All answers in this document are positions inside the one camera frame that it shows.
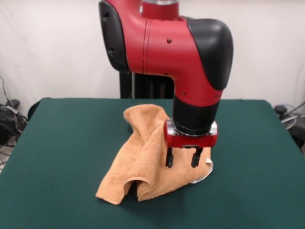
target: green tablecloth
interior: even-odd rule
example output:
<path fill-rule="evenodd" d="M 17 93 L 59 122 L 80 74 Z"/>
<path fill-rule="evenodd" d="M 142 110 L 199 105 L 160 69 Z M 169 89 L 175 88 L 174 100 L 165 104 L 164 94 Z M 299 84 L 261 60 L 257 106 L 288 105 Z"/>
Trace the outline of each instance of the green tablecloth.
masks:
<path fill-rule="evenodd" d="M 97 199 L 131 134 L 122 113 L 142 103 L 171 114 L 171 100 L 43 100 L 0 174 L 0 228 L 305 228 L 305 160 L 264 101 L 221 102 L 201 183 L 140 203 Z"/>

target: white wall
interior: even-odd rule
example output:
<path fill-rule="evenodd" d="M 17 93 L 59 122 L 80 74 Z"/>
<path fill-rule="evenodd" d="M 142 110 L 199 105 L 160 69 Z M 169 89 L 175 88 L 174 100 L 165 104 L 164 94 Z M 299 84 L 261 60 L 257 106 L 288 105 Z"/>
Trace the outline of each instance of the white wall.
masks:
<path fill-rule="evenodd" d="M 234 65 L 224 98 L 294 105 L 305 99 L 305 1 L 180 3 L 183 15 L 221 19 L 232 30 Z M 0 74 L 24 113 L 42 97 L 119 98 L 119 77 L 103 47 L 97 4 L 0 0 Z"/>

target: metal ring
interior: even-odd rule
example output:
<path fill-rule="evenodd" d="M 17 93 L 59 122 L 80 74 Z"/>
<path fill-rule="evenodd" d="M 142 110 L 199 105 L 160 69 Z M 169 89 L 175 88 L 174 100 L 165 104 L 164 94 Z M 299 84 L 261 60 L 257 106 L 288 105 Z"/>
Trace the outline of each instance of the metal ring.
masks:
<path fill-rule="evenodd" d="M 168 6 L 172 4 L 176 4 L 179 0 L 143 0 L 143 2 L 147 2 L 150 4 L 160 5 L 160 6 Z"/>

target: black cable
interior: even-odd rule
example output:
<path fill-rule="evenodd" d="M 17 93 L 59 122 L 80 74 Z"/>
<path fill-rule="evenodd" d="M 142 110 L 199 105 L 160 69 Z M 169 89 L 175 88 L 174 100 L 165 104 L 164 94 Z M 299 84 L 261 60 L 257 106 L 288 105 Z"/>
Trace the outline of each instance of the black cable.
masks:
<path fill-rule="evenodd" d="M 9 126 L 5 125 L 5 124 L 1 124 L 0 123 L 0 126 L 3 126 L 7 131 L 11 132 L 13 135 L 17 136 L 17 135 L 20 135 L 20 133 L 16 133 L 14 132 L 14 130 L 12 130 Z"/>
<path fill-rule="evenodd" d="M 300 108 L 301 108 L 302 106 L 304 106 L 304 105 L 305 105 L 305 101 L 304 101 L 301 105 L 299 105 L 298 107 L 296 107 L 295 109 L 293 109 L 292 111 L 290 111 L 290 112 L 288 112 L 287 114 L 285 114 L 283 118 L 286 118 L 288 115 L 290 115 L 290 114 L 293 113 L 294 111 L 300 109 Z"/>
<path fill-rule="evenodd" d="M 2 162 L 2 163 L 0 164 L 0 166 L 4 165 L 5 163 L 7 163 L 7 161 Z"/>
<path fill-rule="evenodd" d="M 2 76 L 0 76 L 0 79 L 2 80 L 2 88 L 3 88 L 3 93 L 4 93 L 5 97 L 6 97 L 6 100 L 11 104 L 8 96 L 6 95 L 5 86 L 4 86 L 4 79 L 2 78 Z"/>
<path fill-rule="evenodd" d="M 0 151 L 0 154 L 3 154 L 5 156 L 10 156 L 9 154 L 3 153 L 2 151 Z"/>

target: towel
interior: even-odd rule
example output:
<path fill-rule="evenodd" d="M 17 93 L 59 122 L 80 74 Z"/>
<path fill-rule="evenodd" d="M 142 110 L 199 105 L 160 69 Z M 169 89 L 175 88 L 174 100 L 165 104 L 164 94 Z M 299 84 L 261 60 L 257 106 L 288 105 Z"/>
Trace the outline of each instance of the towel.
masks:
<path fill-rule="evenodd" d="M 173 167 L 165 166 L 167 147 L 163 124 L 169 117 L 162 107 L 137 105 L 126 109 L 123 115 L 133 133 L 103 178 L 97 198 L 119 205 L 132 183 L 137 182 L 138 201 L 149 200 L 198 183 L 212 172 L 210 148 L 203 150 L 196 168 L 191 167 L 195 149 L 173 148 Z"/>

